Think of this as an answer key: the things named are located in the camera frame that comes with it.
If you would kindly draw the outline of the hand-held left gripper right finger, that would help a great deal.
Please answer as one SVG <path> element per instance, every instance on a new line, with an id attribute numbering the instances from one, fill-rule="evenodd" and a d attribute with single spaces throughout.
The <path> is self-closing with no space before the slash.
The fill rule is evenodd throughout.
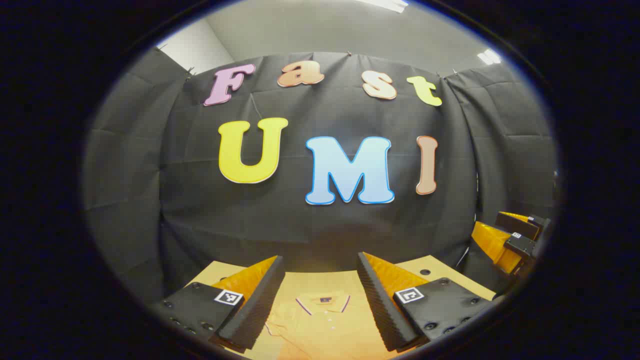
<path id="1" fill-rule="evenodd" d="M 356 271 L 389 351 L 401 353 L 434 342 L 494 307 L 493 301 L 452 278 L 425 280 L 363 251 Z"/>

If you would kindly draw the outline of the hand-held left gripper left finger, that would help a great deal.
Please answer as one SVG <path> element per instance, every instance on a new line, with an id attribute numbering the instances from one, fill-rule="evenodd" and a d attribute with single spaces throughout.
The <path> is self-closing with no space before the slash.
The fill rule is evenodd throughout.
<path id="1" fill-rule="evenodd" d="M 149 305 L 163 330 L 196 354 L 252 349 L 285 278 L 284 258 L 249 266 L 199 259 L 179 271 L 171 291 Z"/>

